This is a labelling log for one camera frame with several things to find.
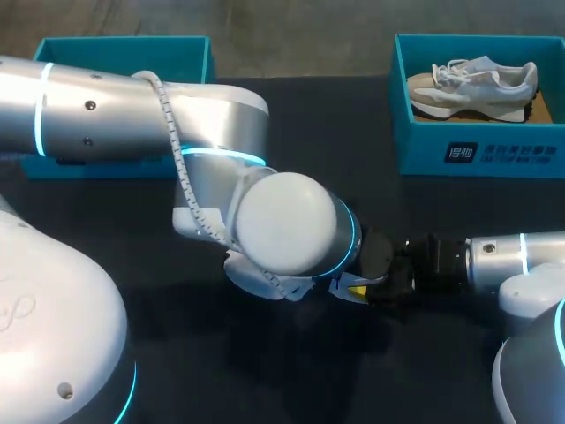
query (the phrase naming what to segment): screw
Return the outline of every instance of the screw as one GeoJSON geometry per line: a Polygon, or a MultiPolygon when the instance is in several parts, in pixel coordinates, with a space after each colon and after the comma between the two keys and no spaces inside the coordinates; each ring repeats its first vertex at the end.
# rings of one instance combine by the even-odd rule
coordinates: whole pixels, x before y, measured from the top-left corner
{"type": "Polygon", "coordinates": [[[488,245],[484,245],[484,246],[483,246],[483,251],[486,252],[486,253],[488,253],[488,254],[491,254],[491,253],[494,252],[495,250],[496,250],[496,247],[495,247],[493,244],[490,244],[490,243],[489,243],[488,245]]]}

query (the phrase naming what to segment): black tabletop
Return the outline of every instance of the black tabletop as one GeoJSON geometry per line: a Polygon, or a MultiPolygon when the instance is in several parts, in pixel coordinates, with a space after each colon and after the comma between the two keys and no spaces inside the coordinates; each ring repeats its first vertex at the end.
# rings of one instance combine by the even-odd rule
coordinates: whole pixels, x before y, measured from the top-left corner
{"type": "MultiPolygon", "coordinates": [[[[559,181],[399,177],[385,77],[223,82],[267,100],[270,166],[317,179],[393,239],[565,227],[559,181]]],[[[116,281],[139,365],[133,423],[498,422],[495,299],[423,299],[406,322],[323,291],[266,301],[224,276],[219,246],[173,231],[174,181],[0,177],[29,223],[116,281]]]]}

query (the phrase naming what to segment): teal box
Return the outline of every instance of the teal box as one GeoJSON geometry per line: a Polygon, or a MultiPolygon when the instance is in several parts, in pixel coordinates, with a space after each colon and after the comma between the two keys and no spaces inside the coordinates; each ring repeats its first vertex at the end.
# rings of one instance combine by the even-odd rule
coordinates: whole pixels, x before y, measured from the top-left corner
{"type": "Polygon", "coordinates": [[[560,37],[399,34],[388,95],[403,175],[565,178],[565,43],[560,37]],[[408,77],[430,72],[432,64],[482,56],[507,66],[535,63],[539,89],[554,123],[418,122],[414,118],[408,77]],[[472,157],[466,162],[447,162],[452,148],[470,148],[472,157]]]}
{"type": "MultiPolygon", "coordinates": [[[[99,72],[133,75],[148,70],[163,81],[205,84],[215,81],[215,62],[207,37],[46,38],[34,60],[99,72]]],[[[54,158],[28,157],[21,162],[32,179],[175,178],[172,156],[128,163],[64,164],[54,158]]]]}

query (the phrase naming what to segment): sneaker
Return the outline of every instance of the sneaker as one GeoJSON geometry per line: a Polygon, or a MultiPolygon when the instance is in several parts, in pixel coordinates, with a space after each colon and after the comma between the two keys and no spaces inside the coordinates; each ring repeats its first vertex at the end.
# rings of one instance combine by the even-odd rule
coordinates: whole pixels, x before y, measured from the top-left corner
{"type": "Polygon", "coordinates": [[[408,78],[412,105],[427,115],[448,119],[475,110],[500,121],[523,122],[524,107],[538,89],[538,70],[500,66],[488,57],[452,60],[432,66],[432,73],[408,78]]]}

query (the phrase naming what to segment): gray floor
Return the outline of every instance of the gray floor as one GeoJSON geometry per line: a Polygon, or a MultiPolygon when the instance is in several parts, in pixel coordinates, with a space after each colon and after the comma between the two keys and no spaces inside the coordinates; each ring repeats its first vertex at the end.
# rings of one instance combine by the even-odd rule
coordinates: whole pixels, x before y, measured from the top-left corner
{"type": "Polygon", "coordinates": [[[43,37],[205,34],[221,77],[388,71],[396,33],[564,35],[558,0],[0,0],[0,52],[43,37]]]}

